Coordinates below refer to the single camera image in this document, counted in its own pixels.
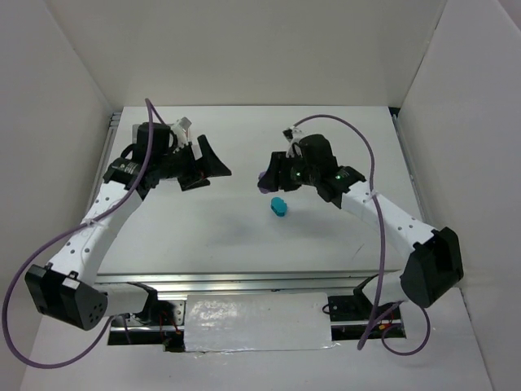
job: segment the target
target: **blue object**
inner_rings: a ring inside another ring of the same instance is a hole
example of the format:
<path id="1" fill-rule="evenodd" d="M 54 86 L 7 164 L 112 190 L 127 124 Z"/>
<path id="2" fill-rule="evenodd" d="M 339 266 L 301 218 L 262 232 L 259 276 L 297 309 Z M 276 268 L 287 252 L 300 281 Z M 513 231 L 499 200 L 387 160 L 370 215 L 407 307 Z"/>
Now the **blue object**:
<path id="1" fill-rule="evenodd" d="M 287 204 L 282 198 L 274 197 L 271 199 L 271 210 L 279 217 L 286 216 Z"/>

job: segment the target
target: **white wall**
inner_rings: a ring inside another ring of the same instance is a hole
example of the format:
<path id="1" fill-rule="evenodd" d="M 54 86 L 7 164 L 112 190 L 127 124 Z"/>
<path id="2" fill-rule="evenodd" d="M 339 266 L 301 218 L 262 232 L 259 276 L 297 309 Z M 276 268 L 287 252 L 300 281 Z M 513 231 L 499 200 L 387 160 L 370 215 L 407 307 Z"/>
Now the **white wall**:
<path id="1" fill-rule="evenodd" d="M 521 32 L 496 0 L 450 0 L 400 123 L 427 214 L 460 236 L 495 390 L 519 388 Z"/>
<path id="2" fill-rule="evenodd" d="M 0 2 L 0 296 L 44 241 L 78 222 L 107 131 L 90 77 L 40 0 Z M 11 302 L 16 344 L 29 354 L 40 324 L 27 289 Z M 24 365 L 0 341 L 2 390 Z"/>
<path id="3" fill-rule="evenodd" d="M 117 108 L 400 106 L 445 0 L 47 0 Z"/>

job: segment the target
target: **white arm segment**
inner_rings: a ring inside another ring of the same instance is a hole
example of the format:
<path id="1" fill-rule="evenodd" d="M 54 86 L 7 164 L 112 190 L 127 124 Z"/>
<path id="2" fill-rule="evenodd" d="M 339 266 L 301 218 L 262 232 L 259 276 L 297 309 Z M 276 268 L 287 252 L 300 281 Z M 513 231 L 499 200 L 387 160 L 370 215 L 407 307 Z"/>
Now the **white arm segment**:
<path id="1" fill-rule="evenodd" d="M 125 185 L 121 183 L 104 183 L 99 189 L 96 201 L 82 222 L 88 222 L 107 211 L 119 202 L 126 193 Z M 129 199 L 114 213 L 101 222 L 92 222 L 90 226 L 71 236 L 62 249 L 50 259 L 51 269 L 63 275 L 70 275 L 75 272 L 77 273 L 76 279 L 92 286 L 112 242 L 117 237 L 123 224 L 141 203 L 141 197 L 134 191 Z"/>
<path id="2" fill-rule="evenodd" d="M 373 197 L 378 197 L 382 208 L 386 242 L 405 260 L 409 259 L 409 255 L 414 251 L 413 245 L 427 242 L 433 236 L 434 228 L 416 220 L 383 195 L 376 193 Z M 349 192 L 342 195 L 342 209 L 359 217 L 375 231 L 379 231 L 378 214 L 371 199 L 368 182 L 357 182 L 350 186 Z M 380 305 L 409 300 L 401 288 L 402 274 L 403 270 L 384 275 Z M 363 288 L 371 304 L 374 302 L 377 282 L 378 278 L 374 278 Z"/>
<path id="3" fill-rule="evenodd" d="M 434 228 L 416 220 L 403 211 L 383 195 L 376 193 L 382 208 L 385 222 L 385 238 L 405 260 L 414 251 L 415 243 L 425 243 L 432 236 Z M 349 192 L 342 195 L 342 209 L 359 217 L 369 224 L 375 231 L 379 231 L 376 207 L 371 199 L 369 182 L 357 182 L 351 185 Z"/>
<path id="4" fill-rule="evenodd" d="M 139 313 L 148 298 L 145 289 L 131 283 L 100 283 L 93 288 L 107 294 L 108 305 L 104 316 Z"/>

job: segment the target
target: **blue toy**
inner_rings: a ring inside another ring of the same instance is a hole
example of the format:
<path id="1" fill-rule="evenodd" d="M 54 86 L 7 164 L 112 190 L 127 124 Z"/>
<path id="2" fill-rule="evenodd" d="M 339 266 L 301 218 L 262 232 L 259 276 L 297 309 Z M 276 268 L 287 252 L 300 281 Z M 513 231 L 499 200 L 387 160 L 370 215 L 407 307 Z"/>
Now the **blue toy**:
<path id="1" fill-rule="evenodd" d="M 279 217 L 286 216 L 287 204 L 282 198 L 274 197 L 271 199 L 271 210 Z"/>

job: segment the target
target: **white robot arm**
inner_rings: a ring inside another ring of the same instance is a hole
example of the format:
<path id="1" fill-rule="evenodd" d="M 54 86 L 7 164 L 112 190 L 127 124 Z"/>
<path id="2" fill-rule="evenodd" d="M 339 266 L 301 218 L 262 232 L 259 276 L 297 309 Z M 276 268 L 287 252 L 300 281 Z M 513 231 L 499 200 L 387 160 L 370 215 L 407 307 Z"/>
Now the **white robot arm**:
<path id="1" fill-rule="evenodd" d="M 177 178 L 185 191 L 208 186 L 210 177 L 231 175 L 205 136 L 198 137 L 199 144 L 187 140 L 189 126 L 186 118 L 172 126 L 153 125 L 151 158 L 136 190 L 113 213 L 97 221 L 97 216 L 127 196 L 138 178 L 149 139 L 149 124 L 139 126 L 136 143 L 128 146 L 103 176 L 104 183 L 82 221 L 87 227 L 71 236 L 44 267 L 32 265 L 27 271 L 25 282 L 39 312 L 90 330 L 104 316 L 132 313 L 146 323 L 168 309 L 168 302 L 159 301 L 157 291 L 148 286 L 94 281 L 121 227 L 161 179 Z"/>
<path id="2" fill-rule="evenodd" d="M 306 136 L 296 127 L 283 132 L 289 147 L 272 152 L 269 168 L 258 187 L 266 191 L 294 191 L 313 186 L 326 202 L 346 210 L 379 230 L 373 197 L 383 213 L 387 242 L 404 258 L 406 267 L 383 277 L 379 304 L 412 301 L 422 308 L 432 305 L 463 277 L 457 235 L 445 227 L 438 231 L 400 209 L 383 195 L 371 193 L 369 183 L 352 167 L 338 166 L 331 145 L 320 134 Z M 367 310 L 373 305 L 377 279 L 355 289 Z"/>

